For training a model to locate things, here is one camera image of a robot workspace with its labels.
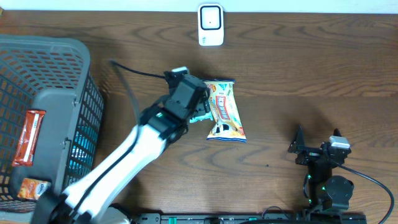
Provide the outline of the pale teal snack packet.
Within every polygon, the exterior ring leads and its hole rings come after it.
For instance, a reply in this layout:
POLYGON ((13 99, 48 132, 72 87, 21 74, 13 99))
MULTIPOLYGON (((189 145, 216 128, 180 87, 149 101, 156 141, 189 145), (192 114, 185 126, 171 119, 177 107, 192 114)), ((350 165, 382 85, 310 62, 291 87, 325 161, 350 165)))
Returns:
POLYGON ((196 123, 198 121, 204 121, 204 120, 208 120, 208 119, 213 121, 213 115, 212 115, 211 112, 208 112, 208 113, 206 113, 204 115, 192 117, 190 119, 190 123, 196 123))

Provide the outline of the yellow snack bag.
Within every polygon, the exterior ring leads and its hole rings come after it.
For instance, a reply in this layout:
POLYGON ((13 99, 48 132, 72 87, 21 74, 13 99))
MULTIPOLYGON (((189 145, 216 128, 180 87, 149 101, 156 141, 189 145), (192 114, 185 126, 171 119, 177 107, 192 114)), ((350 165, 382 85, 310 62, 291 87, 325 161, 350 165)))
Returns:
POLYGON ((246 142, 246 135, 234 98, 234 80, 204 80, 209 91, 209 106, 215 125, 207 140, 246 142))

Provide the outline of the red orange snack bar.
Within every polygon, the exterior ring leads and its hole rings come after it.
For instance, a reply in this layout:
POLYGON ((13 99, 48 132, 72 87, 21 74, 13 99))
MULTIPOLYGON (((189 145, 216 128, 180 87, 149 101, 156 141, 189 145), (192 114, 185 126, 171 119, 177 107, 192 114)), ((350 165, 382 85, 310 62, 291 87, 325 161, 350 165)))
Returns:
POLYGON ((44 110, 26 111, 24 125, 18 140, 17 151, 12 162, 13 167, 33 166, 35 147, 45 114, 46 111, 44 110))

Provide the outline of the small orange snack packet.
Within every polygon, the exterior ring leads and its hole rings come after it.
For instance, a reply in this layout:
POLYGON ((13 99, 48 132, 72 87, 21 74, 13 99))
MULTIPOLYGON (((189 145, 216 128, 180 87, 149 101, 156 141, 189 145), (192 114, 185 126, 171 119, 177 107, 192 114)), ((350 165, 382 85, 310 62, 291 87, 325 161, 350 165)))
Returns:
POLYGON ((26 200, 38 200, 50 187, 51 183, 48 181, 24 178, 17 197, 26 200))

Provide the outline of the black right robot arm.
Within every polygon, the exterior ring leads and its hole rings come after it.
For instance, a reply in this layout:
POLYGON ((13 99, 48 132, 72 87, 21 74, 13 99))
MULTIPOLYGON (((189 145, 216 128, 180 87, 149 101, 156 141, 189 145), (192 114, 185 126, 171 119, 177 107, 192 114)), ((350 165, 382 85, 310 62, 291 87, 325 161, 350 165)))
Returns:
POLYGON ((303 191, 311 210, 331 213, 349 208, 354 185, 347 178, 332 173, 351 153, 348 140, 338 129, 321 146, 310 147, 305 144, 303 129, 299 126, 288 152, 297 155, 296 164, 308 168, 303 191))

